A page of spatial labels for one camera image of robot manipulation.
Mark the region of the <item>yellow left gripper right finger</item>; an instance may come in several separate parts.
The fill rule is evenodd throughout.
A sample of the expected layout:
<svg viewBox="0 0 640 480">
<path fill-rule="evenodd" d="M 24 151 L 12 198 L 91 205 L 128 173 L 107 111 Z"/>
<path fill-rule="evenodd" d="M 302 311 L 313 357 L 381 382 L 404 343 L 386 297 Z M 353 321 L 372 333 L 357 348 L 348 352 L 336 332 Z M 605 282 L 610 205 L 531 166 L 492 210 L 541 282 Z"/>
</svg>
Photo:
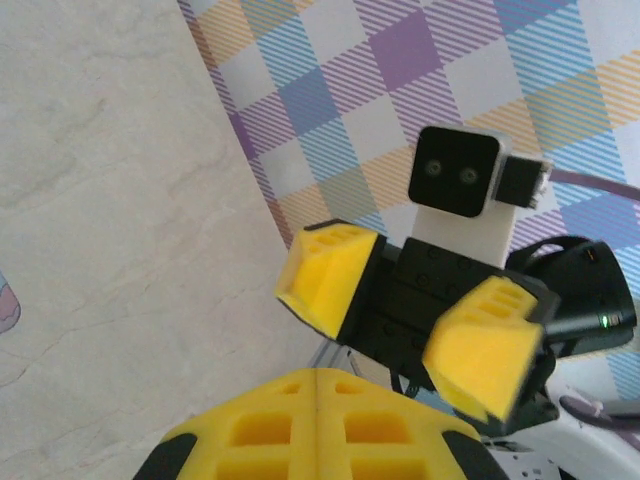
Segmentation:
<svg viewBox="0 0 640 480">
<path fill-rule="evenodd" d="M 338 369 L 318 369 L 318 480 L 509 480 L 464 421 Z"/>
</svg>

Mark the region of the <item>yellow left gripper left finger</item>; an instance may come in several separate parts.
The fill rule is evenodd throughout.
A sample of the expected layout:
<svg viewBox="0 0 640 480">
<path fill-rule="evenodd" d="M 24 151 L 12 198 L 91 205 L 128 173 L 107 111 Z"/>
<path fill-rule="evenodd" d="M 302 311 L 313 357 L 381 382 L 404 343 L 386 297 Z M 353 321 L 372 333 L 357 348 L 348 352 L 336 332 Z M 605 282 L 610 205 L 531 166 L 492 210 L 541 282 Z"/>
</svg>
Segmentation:
<svg viewBox="0 0 640 480">
<path fill-rule="evenodd" d="M 316 387 L 296 370 L 186 420 L 133 480 L 316 480 Z"/>
</svg>

